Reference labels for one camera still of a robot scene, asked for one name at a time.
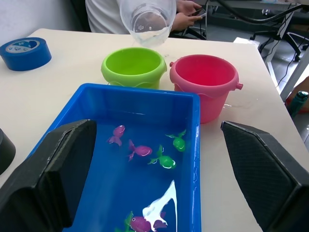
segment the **toy fish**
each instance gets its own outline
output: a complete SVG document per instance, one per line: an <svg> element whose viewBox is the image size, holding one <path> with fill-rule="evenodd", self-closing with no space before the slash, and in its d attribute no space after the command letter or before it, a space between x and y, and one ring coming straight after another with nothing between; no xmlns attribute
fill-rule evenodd
<svg viewBox="0 0 309 232"><path fill-rule="evenodd" d="M112 143L117 143L119 146L121 146L122 145L122 142L121 142L121 140L120 140L120 138L121 138L121 136L123 136L124 135L124 132L125 132L125 127L124 127L124 125L121 125L121 126L119 126L119 127L116 127L115 129L114 129L114 131L112 132L112 137L111 138L109 138L108 140L107 140L107 142L108 143L110 143L110 144L112 144Z"/></svg>
<svg viewBox="0 0 309 232"><path fill-rule="evenodd" d="M125 228L126 228L126 230L124 232L134 232L134 231L130 230L130 222L131 222L132 218L133 218L133 212L131 211L129 216L125 219ZM118 228L116 228L115 232L123 232L123 231L118 229Z"/></svg>
<svg viewBox="0 0 309 232"><path fill-rule="evenodd" d="M147 146L138 146L135 147L132 140L129 140L129 149L132 152L132 154L128 155L129 156L129 161L133 159L134 154L138 154L139 156L148 156L150 155L153 151L150 147Z"/></svg>
<svg viewBox="0 0 309 232"><path fill-rule="evenodd" d="M151 159L148 164L156 163L159 160L160 165L164 168L167 168L167 169L176 168L176 162L169 156L163 156L162 155L163 151L164 151L163 147L162 147L162 145L160 145L159 150L156 153L158 155L158 158Z"/></svg>
<svg viewBox="0 0 309 232"><path fill-rule="evenodd" d="M161 213L161 217L164 218L165 212ZM135 232L150 232L151 224L150 222L146 221L144 217L133 217L130 222L131 229L135 230ZM154 229L158 228L167 228L168 226L160 220L155 221Z"/></svg>
<svg viewBox="0 0 309 232"><path fill-rule="evenodd" d="M173 141L173 145L178 151L184 151L185 150L185 141L182 139L185 132L186 132L186 130L179 133L178 137L173 135L173 134L170 134L170 135L166 134L166 136L169 137L169 138L175 138L174 141Z"/></svg>

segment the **hand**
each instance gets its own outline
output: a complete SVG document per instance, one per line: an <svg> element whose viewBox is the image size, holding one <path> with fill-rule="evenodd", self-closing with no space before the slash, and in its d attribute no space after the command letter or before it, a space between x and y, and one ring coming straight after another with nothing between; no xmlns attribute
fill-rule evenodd
<svg viewBox="0 0 309 232"><path fill-rule="evenodd" d="M177 12L184 13L186 16L193 14L197 9L202 6L191 0L177 0Z"/></svg>
<svg viewBox="0 0 309 232"><path fill-rule="evenodd" d="M172 25L172 31L182 31L187 27L193 26L195 21L201 19L201 16L186 16L184 13L178 13L176 14L174 23Z"/></svg>

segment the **clear plastic cup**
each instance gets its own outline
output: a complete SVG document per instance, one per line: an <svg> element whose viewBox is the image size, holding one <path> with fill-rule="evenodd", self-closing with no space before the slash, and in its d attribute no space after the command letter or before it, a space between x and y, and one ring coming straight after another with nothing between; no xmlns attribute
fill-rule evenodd
<svg viewBox="0 0 309 232"><path fill-rule="evenodd" d="M168 38L176 15L176 0L121 0L120 16L134 39L145 47Z"/></svg>

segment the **bucket rim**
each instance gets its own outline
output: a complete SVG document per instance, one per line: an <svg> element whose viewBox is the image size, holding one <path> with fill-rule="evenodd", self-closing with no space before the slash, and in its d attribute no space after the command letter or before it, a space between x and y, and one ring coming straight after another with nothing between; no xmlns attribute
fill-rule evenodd
<svg viewBox="0 0 309 232"><path fill-rule="evenodd" d="M108 60L108 58L110 58L115 53L120 52L120 51L124 51L124 50L147 50L149 52L152 52L152 53L156 54L160 58L160 63L159 63L159 65L155 69L153 69L153 70L151 70L149 72L145 72L145 73L137 74L137 75L120 74L120 73L117 73L117 72L114 72L114 71L110 70L107 67L107 65L106 65L106 61ZM162 68L162 72L164 73L166 71L166 68L165 68L165 71L164 71L164 66L166 66L166 63L165 63L163 57L158 52L156 52L156 51L154 51L152 49L146 48L146 47L126 47L126 48L118 49L118 50L116 50L116 51L114 51L112 53L109 53L107 55L107 57L105 57L105 59L102 62L101 71L103 72L103 70L105 70L105 71L107 71L109 73L116 74L119 78L128 78L129 77L129 78L138 79L138 78L143 77L145 74L152 74L152 73L158 72L159 69L161 69L161 68Z"/></svg>
<svg viewBox="0 0 309 232"><path fill-rule="evenodd" d="M187 81L186 79L182 78L178 72L176 71L176 66L178 64L178 62L180 60L183 60L185 58L188 58L188 57L196 57L196 56L203 56L203 57L211 57L211 58L216 58L216 59L219 59L221 61L223 61L224 63L226 63L228 66L230 66L232 68L232 70L234 71L234 76L232 78L232 80L230 80L229 82L226 82L224 84L221 84L221 85L216 85L216 86L207 86L207 85L200 85L200 84L196 84L196 83L193 83L193 82L190 82L190 81ZM172 64L172 67L171 67L171 70L174 70L175 73L187 84L191 84L197 88L201 88L201 87L207 87L207 88L217 88L217 87L224 87L224 86L228 86L230 84L232 84L233 82L235 82L235 88L232 88L232 89L236 89L236 84L239 83L239 74L236 70L236 68L234 67L234 65L232 65L230 62L228 62L227 60L223 59L223 58L220 58L220 57L216 57L216 56L212 56L212 55L205 55L205 54L193 54L193 55L188 55L188 56L184 56L184 57L181 57L179 58L178 60L176 60L173 64Z"/></svg>

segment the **pink bucket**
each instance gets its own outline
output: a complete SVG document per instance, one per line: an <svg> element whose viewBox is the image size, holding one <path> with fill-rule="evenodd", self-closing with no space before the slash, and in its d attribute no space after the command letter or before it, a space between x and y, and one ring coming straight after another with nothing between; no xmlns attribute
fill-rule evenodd
<svg viewBox="0 0 309 232"><path fill-rule="evenodd" d="M191 55L170 63L170 80L175 91L196 93L201 102L201 123L219 116L229 91L242 89L238 73L224 59Z"/></svg>

